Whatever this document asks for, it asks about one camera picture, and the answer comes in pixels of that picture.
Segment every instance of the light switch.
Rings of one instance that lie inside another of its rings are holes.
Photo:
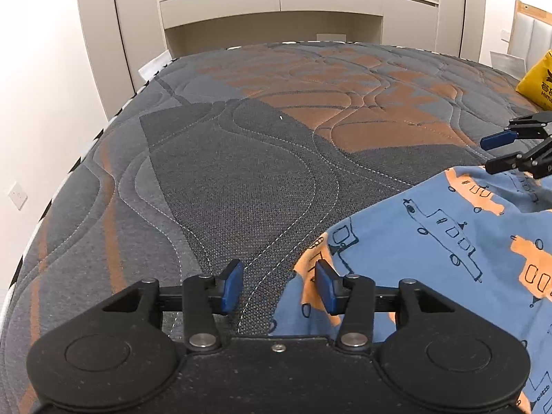
[[[509,31],[502,30],[500,32],[500,39],[504,40],[505,42],[509,42],[510,41],[510,35],[511,35],[511,33]]]
[[[13,184],[12,189],[8,193],[9,198],[12,200],[13,204],[17,207],[17,210],[21,210],[28,196],[27,193],[21,188],[17,182]]]

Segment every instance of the blue gripper pad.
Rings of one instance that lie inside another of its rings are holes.
[[[330,276],[324,267],[317,262],[315,265],[315,284],[318,295],[322,299],[324,308],[330,315],[337,313],[337,296],[333,287],[332,276]]]
[[[510,145],[515,140],[517,140],[517,138],[518,138],[517,133],[513,131],[502,131],[502,132],[498,132],[497,134],[483,137],[481,139],[481,142],[479,142],[479,145],[481,146],[481,149],[488,151],[490,149],[495,149],[500,146]]]
[[[239,295],[244,288],[244,264],[239,262],[230,273],[224,284],[224,293],[220,302],[223,314],[228,314],[236,307]]]

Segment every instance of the upholstered headboard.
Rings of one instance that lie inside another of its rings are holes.
[[[508,54],[525,59],[531,69],[552,49],[552,13],[515,1]]]

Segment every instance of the quilted mattress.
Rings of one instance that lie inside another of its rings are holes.
[[[516,84],[478,63],[358,43],[171,63],[79,160],[41,221],[0,339],[0,412],[38,406],[25,357],[41,334],[144,277],[178,285],[240,258],[244,292],[221,327],[273,331],[305,249],[446,168],[484,163],[480,138],[536,111]],[[163,329],[181,337],[180,317],[166,315]]]

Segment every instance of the cabinet door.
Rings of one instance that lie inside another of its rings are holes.
[[[414,0],[384,0],[383,45],[435,49],[437,8]]]
[[[484,21],[485,0],[440,0],[435,50],[479,61]]]
[[[132,96],[115,0],[78,0],[90,67],[106,115],[111,119]]]
[[[135,90],[145,83],[138,70],[167,49],[158,0],[115,0],[122,43]]]

